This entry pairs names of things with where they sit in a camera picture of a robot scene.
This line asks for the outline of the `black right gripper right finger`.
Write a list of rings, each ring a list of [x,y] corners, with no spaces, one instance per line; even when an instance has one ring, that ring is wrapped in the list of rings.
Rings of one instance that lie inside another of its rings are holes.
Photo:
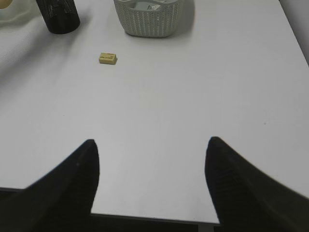
[[[215,232],[307,232],[309,200],[211,137],[205,178],[219,220]]]

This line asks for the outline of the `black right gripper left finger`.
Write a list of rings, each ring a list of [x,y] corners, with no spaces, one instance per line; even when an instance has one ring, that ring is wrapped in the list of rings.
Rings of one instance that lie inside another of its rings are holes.
[[[98,147],[88,139],[35,183],[1,196],[0,230],[88,232],[98,182]]]

